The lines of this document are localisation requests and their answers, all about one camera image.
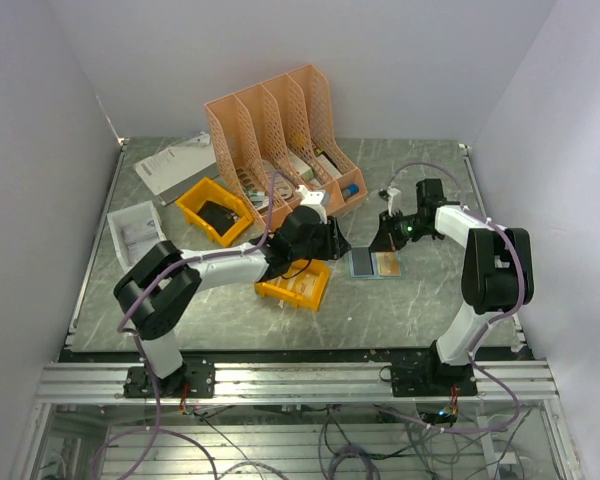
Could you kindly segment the gold patterned credit card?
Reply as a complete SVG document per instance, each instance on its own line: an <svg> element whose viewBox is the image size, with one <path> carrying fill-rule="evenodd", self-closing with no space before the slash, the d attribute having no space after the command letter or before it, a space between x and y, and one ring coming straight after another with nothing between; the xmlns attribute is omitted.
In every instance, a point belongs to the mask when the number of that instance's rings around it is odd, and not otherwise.
<svg viewBox="0 0 600 480"><path fill-rule="evenodd" d="M376 252L377 274L382 277L397 277L401 275L401 266L396 252Z"/></svg>

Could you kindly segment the black credit card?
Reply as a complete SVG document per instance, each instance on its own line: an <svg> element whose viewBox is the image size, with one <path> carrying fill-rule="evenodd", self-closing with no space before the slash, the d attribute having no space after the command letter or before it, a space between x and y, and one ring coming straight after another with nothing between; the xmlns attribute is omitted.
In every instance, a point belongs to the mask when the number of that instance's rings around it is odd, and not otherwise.
<svg viewBox="0 0 600 480"><path fill-rule="evenodd" d="M351 250L351 274L353 277L374 275L373 262L367 247L356 247Z"/></svg>

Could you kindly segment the yellow bin with cards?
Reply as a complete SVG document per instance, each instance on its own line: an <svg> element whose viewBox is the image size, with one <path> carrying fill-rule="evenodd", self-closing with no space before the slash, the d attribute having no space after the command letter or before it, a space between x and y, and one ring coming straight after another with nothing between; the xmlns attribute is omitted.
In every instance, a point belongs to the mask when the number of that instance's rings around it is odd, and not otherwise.
<svg viewBox="0 0 600 480"><path fill-rule="evenodd" d="M254 285L263 298L275 298L294 308L317 312L331 277L331 269L320 260L298 260L283 275Z"/></svg>

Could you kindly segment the yellow bin with black items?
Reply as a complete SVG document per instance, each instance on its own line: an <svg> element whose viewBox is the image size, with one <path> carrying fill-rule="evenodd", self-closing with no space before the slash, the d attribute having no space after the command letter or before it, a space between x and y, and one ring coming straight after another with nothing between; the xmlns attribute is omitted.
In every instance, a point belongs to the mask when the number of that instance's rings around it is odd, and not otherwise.
<svg viewBox="0 0 600 480"><path fill-rule="evenodd" d="M188 224L199 227L222 247L229 247L254 221L240 198L208 177L203 177L175 204Z"/></svg>

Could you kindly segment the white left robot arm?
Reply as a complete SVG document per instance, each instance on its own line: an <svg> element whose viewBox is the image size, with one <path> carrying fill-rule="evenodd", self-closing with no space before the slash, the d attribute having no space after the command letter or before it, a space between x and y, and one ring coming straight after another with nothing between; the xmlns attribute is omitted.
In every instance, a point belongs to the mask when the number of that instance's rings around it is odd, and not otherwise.
<svg viewBox="0 0 600 480"><path fill-rule="evenodd" d="M172 241L158 242L113 289L124 312L118 331L134 336L145 359L149 385L141 391L172 397L188 384L175 327L196 293L270 281L295 261L338 260L350 250L337 219L309 206L295 208L273 232L235 247L186 257Z"/></svg>

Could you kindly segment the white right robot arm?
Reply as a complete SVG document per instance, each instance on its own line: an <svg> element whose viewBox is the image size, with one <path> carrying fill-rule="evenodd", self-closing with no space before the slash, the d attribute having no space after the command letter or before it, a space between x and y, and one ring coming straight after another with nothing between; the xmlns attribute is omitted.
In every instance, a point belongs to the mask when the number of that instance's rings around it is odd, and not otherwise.
<svg viewBox="0 0 600 480"><path fill-rule="evenodd" d="M503 227L447 199L437 178L416 184L416 212L410 215L399 208L399 189L388 187L379 196L387 208L379 214L372 252L397 252L425 236L451 239L464 249L463 303L446 332L431 345L427 363L417 374L428 393L443 395L471 377L471 361L492 327L531 301L531 237L523 228Z"/></svg>

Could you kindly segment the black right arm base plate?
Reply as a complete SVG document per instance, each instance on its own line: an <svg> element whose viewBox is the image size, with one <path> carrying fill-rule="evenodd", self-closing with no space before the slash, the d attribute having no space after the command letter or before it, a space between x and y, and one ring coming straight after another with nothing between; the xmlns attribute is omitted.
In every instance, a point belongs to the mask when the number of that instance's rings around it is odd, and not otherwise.
<svg viewBox="0 0 600 480"><path fill-rule="evenodd" d="M389 365L382 367L379 379L390 385L392 394L401 397L474 396L477 386L472 381L473 369L460 367L431 367L424 365Z"/></svg>

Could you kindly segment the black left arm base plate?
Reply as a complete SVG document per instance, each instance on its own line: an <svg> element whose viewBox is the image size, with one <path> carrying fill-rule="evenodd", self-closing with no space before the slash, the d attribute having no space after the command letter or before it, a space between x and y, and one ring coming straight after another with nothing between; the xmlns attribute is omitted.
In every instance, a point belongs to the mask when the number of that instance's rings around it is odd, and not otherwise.
<svg viewBox="0 0 600 480"><path fill-rule="evenodd" d="M157 388L145 367L132 367L127 372L123 396L129 399L212 398L215 389L215 368L204 363L185 363L165 379L156 380Z"/></svg>

